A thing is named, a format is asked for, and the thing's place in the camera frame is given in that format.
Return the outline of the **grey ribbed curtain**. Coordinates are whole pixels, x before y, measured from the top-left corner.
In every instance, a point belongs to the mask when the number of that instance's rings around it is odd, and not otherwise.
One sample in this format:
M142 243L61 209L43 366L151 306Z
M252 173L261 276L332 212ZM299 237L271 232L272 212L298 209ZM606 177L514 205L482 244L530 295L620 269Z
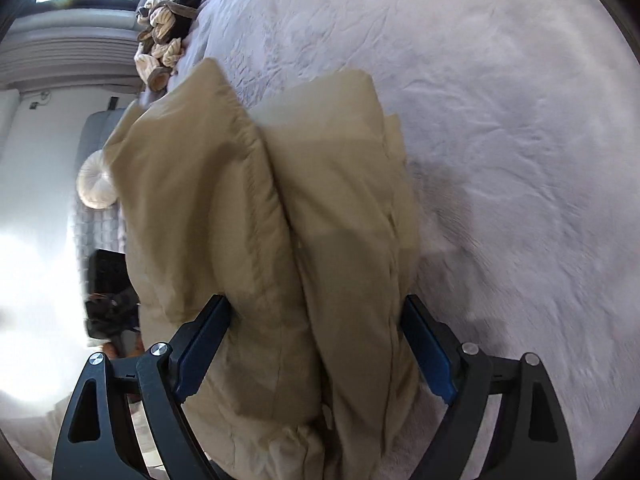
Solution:
M9 34L1 43L1 87L22 93L72 87L137 92L137 34L101 27L53 27Z

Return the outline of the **beige puffer down jacket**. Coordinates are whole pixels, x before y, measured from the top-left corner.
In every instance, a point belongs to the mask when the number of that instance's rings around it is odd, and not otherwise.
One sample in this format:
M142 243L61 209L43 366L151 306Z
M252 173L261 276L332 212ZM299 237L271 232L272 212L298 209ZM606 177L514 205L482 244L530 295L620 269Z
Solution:
M399 333L419 222L396 116L342 70L244 107L212 60L132 104L104 156L145 342L224 295L235 317L184 411L238 479L369 479L419 372Z

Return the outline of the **white round pleated cushion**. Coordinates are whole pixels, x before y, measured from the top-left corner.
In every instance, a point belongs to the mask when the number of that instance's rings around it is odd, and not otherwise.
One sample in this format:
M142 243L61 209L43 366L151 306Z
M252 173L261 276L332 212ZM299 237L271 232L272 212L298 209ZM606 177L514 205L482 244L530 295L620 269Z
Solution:
M111 171L102 150L93 152L80 166L76 191L81 203L91 209L110 208L118 201Z

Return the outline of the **beige striped knit garment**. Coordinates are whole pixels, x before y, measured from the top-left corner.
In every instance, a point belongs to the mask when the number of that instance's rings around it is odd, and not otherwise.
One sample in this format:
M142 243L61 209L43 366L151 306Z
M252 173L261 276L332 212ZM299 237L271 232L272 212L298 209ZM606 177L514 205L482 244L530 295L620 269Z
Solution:
M178 0L146 0L137 10L138 47L134 66L146 88L164 91L176 72L196 10Z

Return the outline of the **lavender plush bed blanket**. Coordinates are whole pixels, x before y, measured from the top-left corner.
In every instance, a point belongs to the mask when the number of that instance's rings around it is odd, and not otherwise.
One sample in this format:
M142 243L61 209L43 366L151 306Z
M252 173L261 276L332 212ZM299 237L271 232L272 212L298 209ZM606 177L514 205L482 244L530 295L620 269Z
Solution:
M546 364L577 474L639 408L639 65L599 0L203 0L178 70L246 105L341 68L400 118L416 290L460 338Z

